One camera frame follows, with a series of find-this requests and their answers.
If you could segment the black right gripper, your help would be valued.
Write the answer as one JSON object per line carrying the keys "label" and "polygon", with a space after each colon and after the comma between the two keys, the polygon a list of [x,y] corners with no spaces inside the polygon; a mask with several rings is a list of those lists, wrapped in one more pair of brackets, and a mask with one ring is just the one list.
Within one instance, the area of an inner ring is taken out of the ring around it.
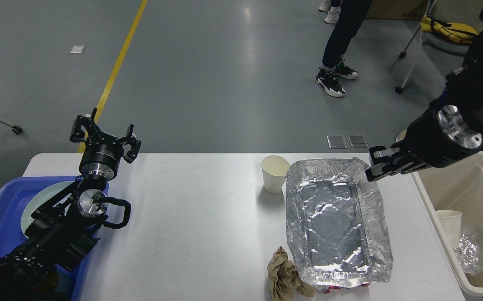
{"label": "black right gripper", "polygon": [[482,147],[483,135],[467,125],[457,106],[430,108],[408,126],[400,142],[388,148],[369,148],[371,167],[365,175],[373,182],[430,166],[443,168],[478,153]]}

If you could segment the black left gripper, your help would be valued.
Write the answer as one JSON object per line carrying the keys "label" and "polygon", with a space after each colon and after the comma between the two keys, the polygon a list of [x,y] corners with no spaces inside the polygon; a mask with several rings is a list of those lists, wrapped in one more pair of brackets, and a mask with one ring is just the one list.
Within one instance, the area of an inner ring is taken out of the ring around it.
{"label": "black left gripper", "polygon": [[117,176],[120,160],[132,163],[137,159],[141,141],[134,135],[134,124],[127,128],[126,135],[117,138],[114,145],[104,145],[105,135],[95,122],[97,108],[88,115],[77,115],[72,126],[70,142],[84,143],[79,171],[82,175],[99,175],[106,180]]}

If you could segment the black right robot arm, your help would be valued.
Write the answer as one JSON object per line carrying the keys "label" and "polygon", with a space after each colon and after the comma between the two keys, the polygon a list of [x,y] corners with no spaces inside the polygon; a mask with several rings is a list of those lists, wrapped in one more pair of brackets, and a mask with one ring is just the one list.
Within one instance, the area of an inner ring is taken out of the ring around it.
{"label": "black right robot arm", "polygon": [[446,76],[442,94],[390,148],[369,148],[370,182],[427,168],[444,168],[483,148],[483,54]]}

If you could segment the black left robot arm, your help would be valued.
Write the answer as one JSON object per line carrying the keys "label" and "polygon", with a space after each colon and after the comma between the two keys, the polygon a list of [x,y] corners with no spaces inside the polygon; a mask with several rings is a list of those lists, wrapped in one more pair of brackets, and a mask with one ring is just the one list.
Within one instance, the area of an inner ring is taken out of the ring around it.
{"label": "black left robot arm", "polygon": [[0,301],[65,300],[63,293],[46,291],[46,280],[56,267],[73,271],[99,242],[95,233],[102,227],[121,229],[129,223],[132,205],[106,196],[121,160],[132,163],[141,141],[129,125],[126,135],[104,132],[95,122],[97,109],[78,115],[70,141],[85,145],[79,175],[30,214],[26,241],[0,256]]}

